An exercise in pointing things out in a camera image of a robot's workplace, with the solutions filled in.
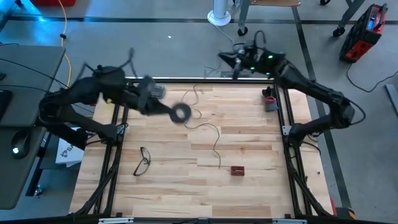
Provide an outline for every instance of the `concrete floor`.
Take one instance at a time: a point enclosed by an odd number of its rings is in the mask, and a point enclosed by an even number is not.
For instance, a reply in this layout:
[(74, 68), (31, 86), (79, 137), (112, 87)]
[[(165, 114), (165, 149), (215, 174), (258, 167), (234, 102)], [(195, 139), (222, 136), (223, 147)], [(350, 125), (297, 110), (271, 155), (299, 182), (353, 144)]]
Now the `concrete floor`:
[[(367, 0), (358, 13), (357, 19), (372, 4), (389, 3), (389, 20), (398, 20), (396, 0)], [(67, 9), (68, 17), (117, 17), (117, 18), (181, 18), (205, 19), (211, 9), (212, 0), (79, 0), (76, 6)], [(332, 20), (341, 19), (347, 9), (345, 1), (332, 1), (320, 6), (318, 0), (303, 0), (298, 7), (301, 19)], [(0, 32), (0, 41), (27, 45), (60, 45), (59, 33), (63, 22), (52, 22), (50, 17), (63, 17), (59, 8), (36, 9), (25, 2), (24, 9), (15, 9), (14, 20), (7, 22)], [(17, 21), (19, 16), (41, 16), (38, 21)], [(251, 6), (248, 19), (284, 19), (293, 20), (289, 7)], [(305, 59), (300, 46), (295, 24), (247, 24), (249, 33), (238, 37), (237, 24), (222, 27), (235, 42), (251, 40), (255, 31), (266, 32), (267, 46), (271, 50), (287, 52), (287, 57), (305, 75), (308, 75)], [(358, 219), (398, 223), (398, 161), (396, 136), (398, 117), (394, 111), (384, 84), (398, 85), (398, 77), (380, 84), (372, 93), (365, 93), (351, 86), (345, 77), (348, 65), (338, 60), (338, 52), (344, 42), (341, 38), (331, 38), (336, 25), (303, 25), (308, 51), (319, 83), (342, 91), (364, 108), (367, 113), (365, 122), (344, 130), (332, 131), (341, 169), (345, 178), (349, 199)], [(397, 69), (398, 26), (388, 25), (379, 43), (350, 70), (351, 78), (357, 85), (370, 89), (379, 80), (392, 75)], [(207, 22), (74, 22), (68, 23), (67, 54), (73, 65), (73, 74), (77, 74), (83, 62), (92, 66), (97, 64), (119, 65), (127, 57), (129, 47), (134, 47), (134, 63), (139, 74), (153, 77), (202, 77), (204, 66), (217, 67), (220, 61), (216, 57), (219, 50), (229, 50), (231, 42), (215, 27)], [(222, 64), (221, 70), (229, 68)], [(57, 78), (67, 80), (68, 66), (64, 61)], [(313, 100), (309, 101), (313, 118), (318, 110)], [(357, 111), (355, 119), (360, 119)], [(341, 205), (331, 159), (323, 137), (320, 138), (322, 162), (331, 197), (336, 205)], [(50, 188), (66, 186), (57, 191), (45, 192), (40, 199), (21, 197), (17, 209), (3, 211), (0, 220), (27, 217), (45, 217), (65, 215), (67, 209), (54, 207), (58, 202), (65, 208), (70, 203), (73, 192), (73, 174), (57, 175), (50, 171), (50, 178), (42, 182)], [(23, 210), (25, 215), (18, 216)]]

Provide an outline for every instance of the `white pole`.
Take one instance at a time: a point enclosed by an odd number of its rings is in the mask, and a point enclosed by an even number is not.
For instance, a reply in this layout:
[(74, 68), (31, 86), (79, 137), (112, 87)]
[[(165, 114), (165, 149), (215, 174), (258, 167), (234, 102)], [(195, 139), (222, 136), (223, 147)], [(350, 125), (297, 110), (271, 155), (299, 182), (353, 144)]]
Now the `white pole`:
[(209, 22), (216, 26), (225, 26), (231, 21), (231, 15), (226, 10), (228, 0), (213, 0), (213, 10), (207, 14)]

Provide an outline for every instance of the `computer mouse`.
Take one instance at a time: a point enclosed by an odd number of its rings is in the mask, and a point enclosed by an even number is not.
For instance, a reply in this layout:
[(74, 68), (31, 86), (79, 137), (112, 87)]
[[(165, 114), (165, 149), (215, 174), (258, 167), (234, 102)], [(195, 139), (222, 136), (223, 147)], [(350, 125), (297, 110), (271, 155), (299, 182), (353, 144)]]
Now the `computer mouse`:
[(22, 159), (29, 153), (30, 130), (15, 133), (11, 140), (11, 154), (15, 159)]

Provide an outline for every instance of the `eyeglasses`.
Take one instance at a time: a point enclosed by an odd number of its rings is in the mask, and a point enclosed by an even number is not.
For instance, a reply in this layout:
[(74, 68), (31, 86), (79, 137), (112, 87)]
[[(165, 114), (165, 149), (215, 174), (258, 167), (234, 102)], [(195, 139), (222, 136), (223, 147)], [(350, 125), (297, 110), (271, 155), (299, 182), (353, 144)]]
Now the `eyeglasses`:
[(138, 164), (137, 168), (135, 169), (133, 175), (136, 177), (141, 176), (145, 172), (147, 172), (149, 165), (150, 165), (150, 154), (147, 148), (141, 147), (141, 155), (142, 155), (142, 160)]

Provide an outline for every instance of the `yellow cable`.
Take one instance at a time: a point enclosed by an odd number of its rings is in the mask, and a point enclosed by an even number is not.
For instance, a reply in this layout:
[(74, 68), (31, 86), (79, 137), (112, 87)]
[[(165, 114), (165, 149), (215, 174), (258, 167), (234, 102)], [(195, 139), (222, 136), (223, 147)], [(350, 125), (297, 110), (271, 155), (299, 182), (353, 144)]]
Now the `yellow cable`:
[[(67, 19), (67, 13), (65, 12), (65, 9), (63, 8), (63, 4), (61, 2), (61, 0), (58, 0), (58, 2), (61, 5), (62, 8), (62, 12), (63, 12), (63, 16), (65, 18), (65, 26), (63, 27), (63, 35), (66, 35), (67, 33), (67, 27), (68, 27), (68, 19)], [(63, 37), (61, 37), (61, 46), (63, 47)], [(70, 79), (72, 77), (72, 64), (70, 63), (69, 57), (67, 54), (65, 54), (65, 58), (67, 59), (67, 62), (69, 64), (69, 77), (68, 77), (68, 82), (67, 82), (67, 87), (69, 87), (69, 83), (70, 83)]]

